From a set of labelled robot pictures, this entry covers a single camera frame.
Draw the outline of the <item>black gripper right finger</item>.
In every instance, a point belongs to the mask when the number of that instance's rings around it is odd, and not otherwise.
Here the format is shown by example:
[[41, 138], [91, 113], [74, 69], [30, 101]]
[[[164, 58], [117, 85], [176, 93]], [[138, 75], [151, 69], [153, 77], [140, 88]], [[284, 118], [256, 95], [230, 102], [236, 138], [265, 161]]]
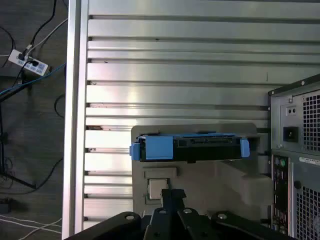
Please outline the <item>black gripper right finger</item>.
[[172, 209], [191, 240], [292, 240], [291, 236], [233, 214], [218, 211], [210, 217], [185, 207], [183, 189], [172, 190]]

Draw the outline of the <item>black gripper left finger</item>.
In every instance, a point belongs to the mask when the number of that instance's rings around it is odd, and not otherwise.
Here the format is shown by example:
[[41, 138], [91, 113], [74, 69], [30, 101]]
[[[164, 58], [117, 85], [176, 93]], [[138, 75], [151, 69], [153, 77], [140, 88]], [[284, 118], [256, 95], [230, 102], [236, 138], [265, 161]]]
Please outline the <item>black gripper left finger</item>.
[[161, 207], [152, 215], [141, 217], [131, 211], [121, 212], [105, 221], [78, 232], [69, 240], [168, 240], [171, 237], [172, 217], [177, 209], [177, 189], [161, 191]]

